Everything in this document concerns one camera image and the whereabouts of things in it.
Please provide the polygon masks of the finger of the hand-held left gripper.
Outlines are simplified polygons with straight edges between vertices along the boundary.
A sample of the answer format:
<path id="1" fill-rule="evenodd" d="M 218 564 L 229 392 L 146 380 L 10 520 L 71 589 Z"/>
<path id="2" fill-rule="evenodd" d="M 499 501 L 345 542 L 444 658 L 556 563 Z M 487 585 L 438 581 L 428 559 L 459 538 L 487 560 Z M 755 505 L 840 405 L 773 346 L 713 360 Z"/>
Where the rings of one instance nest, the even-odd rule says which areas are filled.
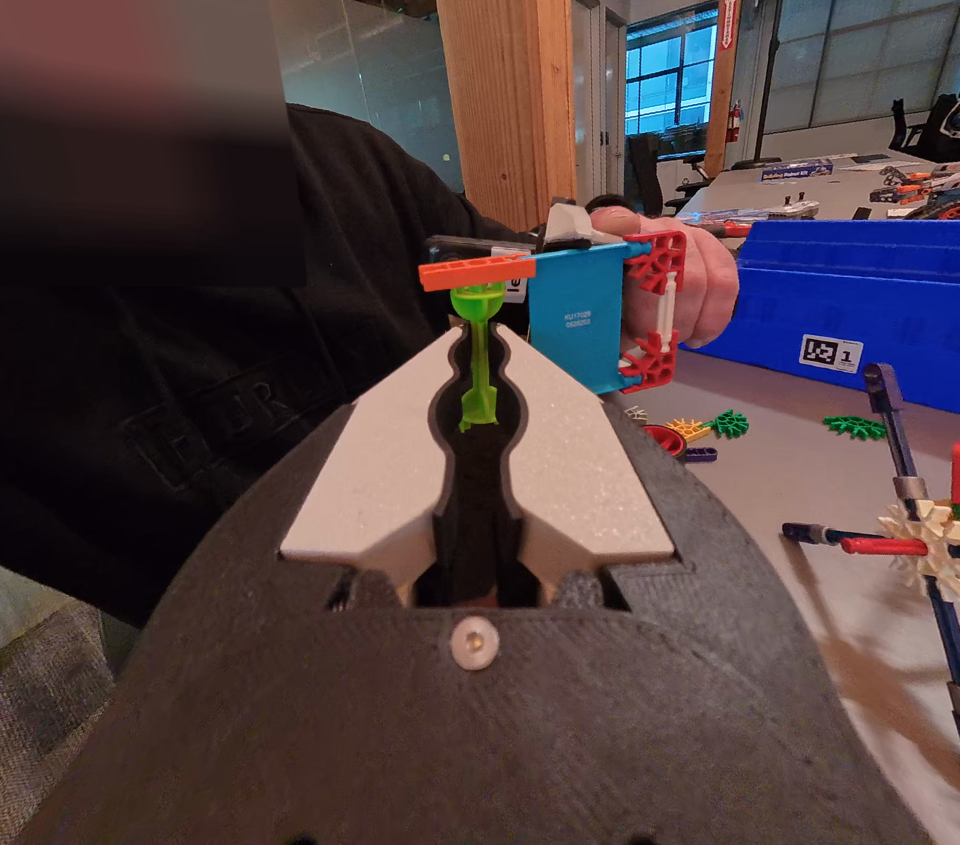
<path id="1" fill-rule="evenodd" d="M 586 209 L 572 202 L 551 204 L 543 231 L 543 252 L 579 251 L 594 246 L 594 226 Z"/>

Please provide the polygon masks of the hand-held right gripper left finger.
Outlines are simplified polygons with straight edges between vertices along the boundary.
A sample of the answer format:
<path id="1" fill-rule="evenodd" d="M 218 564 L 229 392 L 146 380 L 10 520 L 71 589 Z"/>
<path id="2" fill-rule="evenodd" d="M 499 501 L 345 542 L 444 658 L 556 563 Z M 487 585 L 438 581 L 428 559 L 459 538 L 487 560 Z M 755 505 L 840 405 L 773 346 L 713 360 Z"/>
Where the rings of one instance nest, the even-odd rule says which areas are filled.
<path id="1" fill-rule="evenodd" d="M 403 605 L 437 553 L 433 515 L 447 455 L 429 424 L 454 381 L 451 328 L 360 395 L 279 548 L 287 561 L 387 575 Z"/>

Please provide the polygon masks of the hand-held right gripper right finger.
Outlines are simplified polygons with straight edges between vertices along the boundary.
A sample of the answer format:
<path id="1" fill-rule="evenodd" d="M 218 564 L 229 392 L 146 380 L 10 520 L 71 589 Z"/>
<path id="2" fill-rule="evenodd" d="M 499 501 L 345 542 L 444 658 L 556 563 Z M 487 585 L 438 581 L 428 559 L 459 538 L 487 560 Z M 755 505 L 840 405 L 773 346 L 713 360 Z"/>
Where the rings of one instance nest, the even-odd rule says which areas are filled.
<path id="1" fill-rule="evenodd" d="M 536 579 L 540 604 L 570 573 L 669 561 L 675 544 L 601 398 L 507 326 L 494 333 L 500 375 L 519 403 L 505 454 L 517 560 Z"/>

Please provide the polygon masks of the red toy connector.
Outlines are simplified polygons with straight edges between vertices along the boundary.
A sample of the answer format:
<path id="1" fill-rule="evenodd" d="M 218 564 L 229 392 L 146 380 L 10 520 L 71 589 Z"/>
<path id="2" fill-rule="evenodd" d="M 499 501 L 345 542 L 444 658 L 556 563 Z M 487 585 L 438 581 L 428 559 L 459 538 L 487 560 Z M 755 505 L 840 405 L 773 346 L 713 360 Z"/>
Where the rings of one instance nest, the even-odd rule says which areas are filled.
<path id="1" fill-rule="evenodd" d="M 620 394 L 628 395 L 639 391 L 664 386 L 673 381 L 679 346 L 678 331 L 670 331 L 668 341 L 655 331 L 648 331 L 645 339 L 636 339 L 632 349 L 621 352 L 621 364 L 618 367 L 623 387 Z"/>
<path id="2" fill-rule="evenodd" d="M 635 281 L 639 289 L 663 297 L 670 283 L 678 289 L 683 287 L 688 242 L 682 229 L 627 234 L 623 241 L 630 245 L 630 255 L 624 261 L 625 277 Z"/>

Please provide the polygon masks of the blue toy panel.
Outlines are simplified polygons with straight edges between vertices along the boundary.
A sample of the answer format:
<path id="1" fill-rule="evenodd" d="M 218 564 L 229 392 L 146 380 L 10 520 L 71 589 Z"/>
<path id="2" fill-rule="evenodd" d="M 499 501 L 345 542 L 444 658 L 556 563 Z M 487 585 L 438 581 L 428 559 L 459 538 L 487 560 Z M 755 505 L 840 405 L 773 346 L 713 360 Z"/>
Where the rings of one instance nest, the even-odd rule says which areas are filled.
<path id="1" fill-rule="evenodd" d="M 628 386 L 620 372 L 624 263 L 630 243 L 548 251 L 528 280 L 530 343 L 594 394 Z"/>

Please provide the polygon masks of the lime green toy spool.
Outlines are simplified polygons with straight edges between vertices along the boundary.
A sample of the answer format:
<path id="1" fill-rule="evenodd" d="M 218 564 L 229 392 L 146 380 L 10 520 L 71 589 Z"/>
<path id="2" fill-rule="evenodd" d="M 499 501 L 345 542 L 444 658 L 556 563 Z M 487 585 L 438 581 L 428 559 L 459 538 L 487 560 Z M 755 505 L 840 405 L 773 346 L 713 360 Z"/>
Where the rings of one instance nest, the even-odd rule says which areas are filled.
<path id="1" fill-rule="evenodd" d="M 462 394 L 461 432 L 498 422 L 498 390 L 490 380 L 489 324 L 500 311 L 505 293 L 504 282 L 467 285 L 450 290 L 453 311 L 469 324 L 470 329 L 471 385 Z"/>

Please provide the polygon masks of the blue storage bin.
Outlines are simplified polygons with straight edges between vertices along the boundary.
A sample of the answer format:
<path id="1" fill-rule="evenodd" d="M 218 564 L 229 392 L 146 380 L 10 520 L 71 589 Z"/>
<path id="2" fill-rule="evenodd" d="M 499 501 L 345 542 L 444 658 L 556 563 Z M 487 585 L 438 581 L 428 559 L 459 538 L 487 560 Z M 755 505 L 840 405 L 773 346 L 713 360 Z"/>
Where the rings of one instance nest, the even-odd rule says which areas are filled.
<path id="1" fill-rule="evenodd" d="M 734 314 L 697 353 L 857 389 L 887 363 L 906 402 L 959 411 L 958 221 L 764 221 L 737 267 Z"/>

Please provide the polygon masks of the person's left forearm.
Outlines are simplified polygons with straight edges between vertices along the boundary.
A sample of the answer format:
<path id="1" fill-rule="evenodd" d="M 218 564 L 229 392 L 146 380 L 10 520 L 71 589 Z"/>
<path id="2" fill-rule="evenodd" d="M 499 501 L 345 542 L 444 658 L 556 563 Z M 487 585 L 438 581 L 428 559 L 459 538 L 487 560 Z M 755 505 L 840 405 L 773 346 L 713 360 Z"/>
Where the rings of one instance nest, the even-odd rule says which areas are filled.
<path id="1" fill-rule="evenodd" d="M 535 237 L 486 218 L 466 199 L 452 192 L 427 166 L 409 155 L 378 163 L 377 193 L 384 210 L 383 231 L 376 243 L 389 247 L 392 283 L 413 300 L 414 311 L 426 322 L 432 337 L 446 331 L 449 299 L 440 292 L 426 293 L 418 266 L 426 257 L 426 240 L 432 237 L 487 239 L 520 243 L 530 248 Z"/>

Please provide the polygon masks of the person's left hand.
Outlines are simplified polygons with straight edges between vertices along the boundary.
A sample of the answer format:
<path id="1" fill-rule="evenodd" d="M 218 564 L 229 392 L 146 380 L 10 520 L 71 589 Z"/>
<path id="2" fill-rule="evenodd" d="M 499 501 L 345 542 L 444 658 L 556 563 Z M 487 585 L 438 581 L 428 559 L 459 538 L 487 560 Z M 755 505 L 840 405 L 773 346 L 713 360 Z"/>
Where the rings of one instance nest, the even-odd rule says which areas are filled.
<path id="1" fill-rule="evenodd" d="M 684 281 L 674 317 L 678 341 L 698 349 L 724 332 L 734 314 L 739 281 L 736 260 L 722 241 L 675 218 L 636 213 L 617 195 L 596 197 L 585 208 L 595 230 L 619 238 L 683 232 Z"/>

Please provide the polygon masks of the red toy wheel black tyre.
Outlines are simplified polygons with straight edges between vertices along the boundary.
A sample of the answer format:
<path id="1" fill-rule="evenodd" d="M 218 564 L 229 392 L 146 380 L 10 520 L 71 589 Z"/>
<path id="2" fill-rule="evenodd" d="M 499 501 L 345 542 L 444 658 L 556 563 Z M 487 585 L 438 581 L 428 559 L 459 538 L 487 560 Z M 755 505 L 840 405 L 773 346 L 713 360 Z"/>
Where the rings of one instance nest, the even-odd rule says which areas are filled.
<path id="1" fill-rule="evenodd" d="M 678 430 L 662 424 L 648 423 L 643 431 L 658 444 L 667 455 L 676 458 L 683 463 L 686 460 L 688 451 L 688 441 Z"/>

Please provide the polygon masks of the black office chair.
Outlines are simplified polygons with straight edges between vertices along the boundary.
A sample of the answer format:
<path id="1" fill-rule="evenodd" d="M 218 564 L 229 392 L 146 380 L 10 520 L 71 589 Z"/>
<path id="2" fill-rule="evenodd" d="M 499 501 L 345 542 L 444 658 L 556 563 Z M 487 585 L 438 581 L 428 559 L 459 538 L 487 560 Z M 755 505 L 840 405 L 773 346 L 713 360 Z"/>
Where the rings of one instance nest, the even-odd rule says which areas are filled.
<path id="1" fill-rule="evenodd" d="M 921 124 L 906 122 L 905 100 L 894 99 L 891 107 L 894 134 L 890 150 L 904 152 L 935 164 L 959 162 L 959 99 L 940 94 Z"/>
<path id="2" fill-rule="evenodd" d="M 654 132 L 632 133 L 625 136 L 625 151 L 637 186 L 642 214 L 651 217 L 675 217 L 698 192 L 712 182 L 704 167 L 705 154 L 681 155 L 665 153 L 670 162 L 681 162 L 700 177 L 677 186 L 680 197 L 667 201 L 658 173 L 658 163 L 664 155 L 661 137 Z"/>

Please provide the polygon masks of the yellow green toy piece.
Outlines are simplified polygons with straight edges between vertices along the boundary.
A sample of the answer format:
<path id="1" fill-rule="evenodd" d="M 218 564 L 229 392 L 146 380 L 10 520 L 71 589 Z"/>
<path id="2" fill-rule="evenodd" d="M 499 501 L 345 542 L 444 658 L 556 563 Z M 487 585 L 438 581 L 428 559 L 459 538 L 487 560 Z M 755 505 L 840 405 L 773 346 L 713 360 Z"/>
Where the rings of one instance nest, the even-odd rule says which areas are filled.
<path id="1" fill-rule="evenodd" d="M 684 443 L 692 445 L 709 435 L 726 440 L 738 439 L 750 430 L 747 417 L 734 409 L 727 409 L 713 419 L 670 419 L 666 429 L 676 432 Z"/>

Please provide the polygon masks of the colourful toy packet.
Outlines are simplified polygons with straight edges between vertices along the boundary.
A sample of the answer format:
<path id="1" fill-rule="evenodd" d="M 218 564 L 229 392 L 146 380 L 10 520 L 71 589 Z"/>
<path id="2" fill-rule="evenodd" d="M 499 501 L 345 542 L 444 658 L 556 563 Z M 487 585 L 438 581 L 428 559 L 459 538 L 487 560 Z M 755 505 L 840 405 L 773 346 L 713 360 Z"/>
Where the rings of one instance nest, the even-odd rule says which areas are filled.
<path id="1" fill-rule="evenodd" d="M 678 221 L 690 228 L 699 228 L 715 239 L 744 239 L 750 229 L 763 217 L 753 209 L 725 209 L 715 211 L 681 211 Z"/>

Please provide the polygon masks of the wooden pillar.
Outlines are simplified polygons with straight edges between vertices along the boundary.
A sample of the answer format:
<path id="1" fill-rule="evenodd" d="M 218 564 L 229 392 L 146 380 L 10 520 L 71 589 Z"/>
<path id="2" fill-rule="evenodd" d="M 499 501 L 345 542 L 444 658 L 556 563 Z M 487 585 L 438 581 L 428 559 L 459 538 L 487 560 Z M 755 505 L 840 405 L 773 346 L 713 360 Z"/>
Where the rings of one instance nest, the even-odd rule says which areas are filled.
<path id="1" fill-rule="evenodd" d="M 577 191 L 571 0 L 437 0 L 466 197 L 515 230 Z"/>
<path id="2" fill-rule="evenodd" d="M 715 178 L 724 168 L 729 112 L 736 69 L 742 0 L 717 0 L 716 47 L 703 168 Z"/>

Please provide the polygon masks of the blue toy kit box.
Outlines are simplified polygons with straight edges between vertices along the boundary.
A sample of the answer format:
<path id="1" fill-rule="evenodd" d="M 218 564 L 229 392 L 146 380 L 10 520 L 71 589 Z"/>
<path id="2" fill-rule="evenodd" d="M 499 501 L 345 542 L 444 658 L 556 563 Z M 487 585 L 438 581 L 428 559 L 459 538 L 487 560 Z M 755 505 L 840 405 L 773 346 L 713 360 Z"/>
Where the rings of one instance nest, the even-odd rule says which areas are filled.
<path id="1" fill-rule="evenodd" d="M 834 172 L 834 162 L 829 157 L 784 161 L 778 160 L 763 165 L 759 180 L 763 183 L 798 181 L 816 177 L 830 176 Z"/>

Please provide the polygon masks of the long grey table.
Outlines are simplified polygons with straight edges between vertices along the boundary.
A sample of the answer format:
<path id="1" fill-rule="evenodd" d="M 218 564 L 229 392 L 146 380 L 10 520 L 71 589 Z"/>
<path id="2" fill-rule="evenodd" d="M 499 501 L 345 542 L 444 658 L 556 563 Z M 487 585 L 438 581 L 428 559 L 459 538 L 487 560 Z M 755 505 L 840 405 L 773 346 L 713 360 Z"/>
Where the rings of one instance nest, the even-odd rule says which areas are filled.
<path id="1" fill-rule="evenodd" d="M 682 212 L 772 213 L 812 203 L 816 218 L 822 220 L 853 219 L 859 210 L 868 210 L 870 220 L 904 218 L 929 197 L 922 174 L 938 178 L 958 172 L 958 163 L 939 164 L 899 153 L 864 162 L 851 155 L 827 158 L 834 164 L 832 174 L 809 179 L 763 182 L 762 167 L 723 171 Z"/>

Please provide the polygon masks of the green toy connector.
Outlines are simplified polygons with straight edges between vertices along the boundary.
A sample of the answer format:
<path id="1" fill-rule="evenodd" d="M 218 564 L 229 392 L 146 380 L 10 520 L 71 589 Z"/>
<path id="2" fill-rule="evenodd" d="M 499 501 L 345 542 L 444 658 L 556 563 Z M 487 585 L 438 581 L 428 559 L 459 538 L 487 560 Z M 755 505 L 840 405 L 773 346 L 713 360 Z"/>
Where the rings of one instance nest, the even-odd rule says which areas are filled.
<path id="1" fill-rule="evenodd" d="M 834 434 L 853 441 L 883 441 L 887 438 L 887 428 L 882 420 L 856 415 L 825 416 L 822 425 Z"/>

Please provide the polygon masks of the colourful toy windmill model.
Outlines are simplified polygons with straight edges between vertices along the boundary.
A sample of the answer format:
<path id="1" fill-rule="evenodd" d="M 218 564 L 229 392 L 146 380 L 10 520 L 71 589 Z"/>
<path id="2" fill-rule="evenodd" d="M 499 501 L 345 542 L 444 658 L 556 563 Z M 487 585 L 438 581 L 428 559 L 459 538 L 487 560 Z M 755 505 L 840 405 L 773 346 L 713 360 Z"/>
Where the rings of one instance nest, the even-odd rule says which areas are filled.
<path id="1" fill-rule="evenodd" d="M 905 402 L 893 367 L 869 363 L 863 381 L 872 413 L 879 417 L 894 466 L 896 501 L 878 519 L 878 533 L 786 522 L 784 539 L 794 544 L 838 548 L 850 555 L 887 557 L 900 563 L 925 593 L 946 661 L 947 691 L 959 714 L 958 445 L 951 457 L 950 498 L 936 502 L 919 474 L 904 424 Z"/>

